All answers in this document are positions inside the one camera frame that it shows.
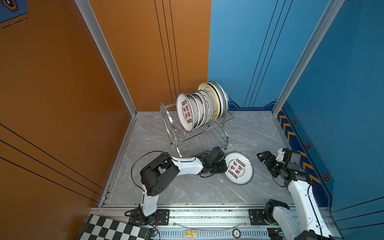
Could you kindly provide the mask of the chrome wire dish rack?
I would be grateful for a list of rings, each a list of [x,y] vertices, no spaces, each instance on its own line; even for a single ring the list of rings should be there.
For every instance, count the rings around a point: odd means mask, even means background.
[[[178,119],[175,103],[169,105],[160,103],[160,111],[170,144],[176,148],[181,158],[187,158],[200,152],[209,152],[214,147],[228,149],[229,135],[225,130],[225,124],[234,118],[232,113],[229,112],[223,119],[187,132]]]

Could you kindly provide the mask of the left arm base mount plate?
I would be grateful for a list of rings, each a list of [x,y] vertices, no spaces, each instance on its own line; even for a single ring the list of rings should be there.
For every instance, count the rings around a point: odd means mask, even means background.
[[[134,226],[159,225],[167,226],[170,219],[169,209],[159,209],[149,217],[145,217],[139,208],[129,211],[127,214],[129,224]]]

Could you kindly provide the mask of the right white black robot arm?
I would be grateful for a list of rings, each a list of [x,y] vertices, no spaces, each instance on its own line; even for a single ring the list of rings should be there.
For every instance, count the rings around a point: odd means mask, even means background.
[[[301,168],[302,154],[283,148],[279,149],[278,156],[265,151],[257,157],[273,178],[284,179],[283,187],[290,192],[299,218],[297,223],[288,204],[271,199],[263,212],[265,222],[278,224],[285,240],[333,240],[314,197],[312,180]]]

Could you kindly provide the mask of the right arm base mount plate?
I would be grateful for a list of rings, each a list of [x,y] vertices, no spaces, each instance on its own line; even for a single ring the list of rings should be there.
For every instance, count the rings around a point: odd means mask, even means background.
[[[268,225],[264,209],[249,209],[249,218],[252,226]]]

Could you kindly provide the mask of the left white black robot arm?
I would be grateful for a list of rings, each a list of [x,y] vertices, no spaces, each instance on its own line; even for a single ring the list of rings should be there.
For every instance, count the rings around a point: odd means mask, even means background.
[[[157,211],[158,195],[162,193],[178,176],[221,174],[227,171],[224,152],[219,147],[211,151],[193,155],[190,158],[172,157],[160,151],[154,160],[140,171],[143,185],[143,199],[139,209],[143,217],[154,215]]]

